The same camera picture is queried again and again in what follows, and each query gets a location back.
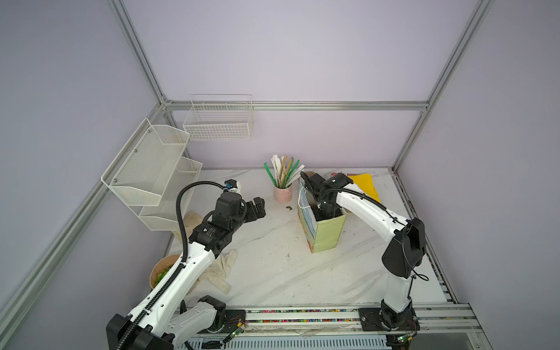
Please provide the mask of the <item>painted paper gift bag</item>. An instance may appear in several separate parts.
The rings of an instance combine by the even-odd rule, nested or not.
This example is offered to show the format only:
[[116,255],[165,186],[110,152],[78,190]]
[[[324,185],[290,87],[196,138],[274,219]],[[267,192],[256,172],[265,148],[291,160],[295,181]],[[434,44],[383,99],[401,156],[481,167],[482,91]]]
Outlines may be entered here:
[[346,211],[338,209],[334,217],[323,216],[303,180],[298,186],[297,212],[311,253],[335,248],[347,219]]

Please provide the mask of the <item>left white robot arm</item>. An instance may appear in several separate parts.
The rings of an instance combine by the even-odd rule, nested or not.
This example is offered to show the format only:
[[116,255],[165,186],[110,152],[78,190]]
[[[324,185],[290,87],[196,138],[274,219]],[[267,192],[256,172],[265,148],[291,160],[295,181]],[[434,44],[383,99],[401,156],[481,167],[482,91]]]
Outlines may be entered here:
[[265,201],[245,201],[223,192],[208,220],[196,226],[185,252],[150,294],[127,315],[116,314],[106,327],[110,349],[177,349],[201,331],[224,328],[226,304],[209,295],[177,314],[185,296],[245,223],[264,218]]

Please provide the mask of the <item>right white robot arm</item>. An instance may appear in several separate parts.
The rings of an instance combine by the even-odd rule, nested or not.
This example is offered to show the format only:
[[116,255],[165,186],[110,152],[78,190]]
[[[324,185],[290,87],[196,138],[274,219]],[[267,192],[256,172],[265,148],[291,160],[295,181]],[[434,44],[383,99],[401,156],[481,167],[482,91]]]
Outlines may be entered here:
[[320,217],[331,219],[344,209],[349,210],[385,240],[387,246],[381,261],[389,275],[375,324],[387,331],[409,325],[414,317],[413,281],[428,280],[416,272],[426,254],[424,223],[417,217],[407,219],[386,208],[343,173],[329,179],[303,171],[300,176],[303,187],[315,200]]

